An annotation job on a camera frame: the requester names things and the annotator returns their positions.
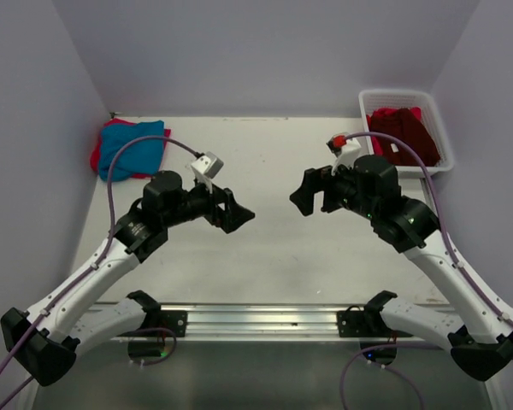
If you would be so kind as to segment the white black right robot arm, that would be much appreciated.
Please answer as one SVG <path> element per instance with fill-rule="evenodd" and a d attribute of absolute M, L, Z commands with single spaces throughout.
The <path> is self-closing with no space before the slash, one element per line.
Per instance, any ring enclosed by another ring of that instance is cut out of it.
<path fill-rule="evenodd" d="M 323 194 L 322 212 L 344 208 L 367 219 L 378 238 L 424 272 L 455 310 L 453 315 L 439 313 L 383 290 L 363 307 L 370 329 L 403 332 L 440 347 L 478 381 L 487 381 L 513 360 L 513 308 L 459 251 L 445 245 L 433 210 L 403 195 L 394 165 L 365 155 L 352 167 L 307 169 L 290 200 L 309 216 L 318 192 Z"/>

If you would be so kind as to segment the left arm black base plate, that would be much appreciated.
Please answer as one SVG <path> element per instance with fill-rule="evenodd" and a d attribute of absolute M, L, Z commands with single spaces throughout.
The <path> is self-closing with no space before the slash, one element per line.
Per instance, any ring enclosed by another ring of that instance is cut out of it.
<path fill-rule="evenodd" d="M 154 324 L 157 327 L 171 330 L 177 337 L 184 337 L 188 324 L 188 312 L 185 310 L 161 310 Z"/>

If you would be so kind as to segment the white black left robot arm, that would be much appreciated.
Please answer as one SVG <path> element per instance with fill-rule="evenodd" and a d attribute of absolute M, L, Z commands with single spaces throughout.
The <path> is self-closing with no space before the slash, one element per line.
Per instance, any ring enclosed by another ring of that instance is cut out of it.
<path fill-rule="evenodd" d="M 73 329 L 115 282 L 168 241 L 168 230 L 198 218 L 225 233 L 253 220 L 228 188 L 197 182 L 190 190 L 173 171 L 160 171 L 120 217 L 84 265 L 26 311 L 12 307 L 0 319 L 9 355 L 42 386 L 60 380 L 76 361 L 81 338 Z"/>

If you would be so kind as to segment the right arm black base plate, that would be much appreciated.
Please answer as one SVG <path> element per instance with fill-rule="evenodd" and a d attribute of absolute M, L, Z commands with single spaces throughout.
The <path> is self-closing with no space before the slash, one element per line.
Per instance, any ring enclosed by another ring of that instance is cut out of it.
<path fill-rule="evenodd" d="M 392 329 L 386 326 L 381 316 L 367 311 L 362 306 L 351 305 L 336 313 L 336 324 L 340 337 L 389 337 Z"/>

